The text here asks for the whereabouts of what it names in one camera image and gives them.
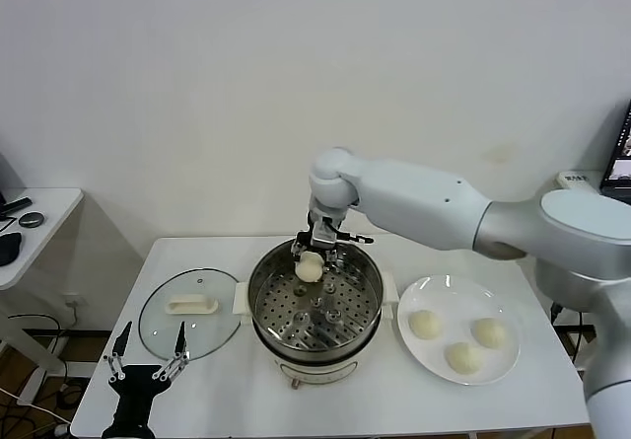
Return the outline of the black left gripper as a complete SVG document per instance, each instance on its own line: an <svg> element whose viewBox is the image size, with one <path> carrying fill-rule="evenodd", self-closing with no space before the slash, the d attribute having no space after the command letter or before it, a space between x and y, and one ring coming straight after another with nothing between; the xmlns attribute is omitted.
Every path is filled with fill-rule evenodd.
<svg viewBox="0 0 631 439"><path fill-rule="evenodd" d="M181 322L174 355L164 366L124 366L123 357L131 329L132 322L129 321L115 339L110 354L104 356L110 371L109 385L118 394L118 402L112 424L103 431L102 438L155 438L149 427L153 400L171 386L171 381L189 363L185 322Z"/></svg>

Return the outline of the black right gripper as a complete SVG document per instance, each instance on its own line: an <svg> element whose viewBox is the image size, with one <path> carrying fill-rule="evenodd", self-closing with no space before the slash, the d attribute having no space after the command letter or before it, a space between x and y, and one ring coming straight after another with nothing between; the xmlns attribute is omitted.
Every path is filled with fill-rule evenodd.
<svg viewBox="0 0 631 439"><path fill-rule="evenodd" d="M308 229L300 231L291 245L293 261L299 261L302 253L324 252L324 266L328 271L341 273L345 267L345 252L335 250L339 242L355 244L372 244L369 236L343 231L342 220L321 215L310 210L307 216Z"/></svg>

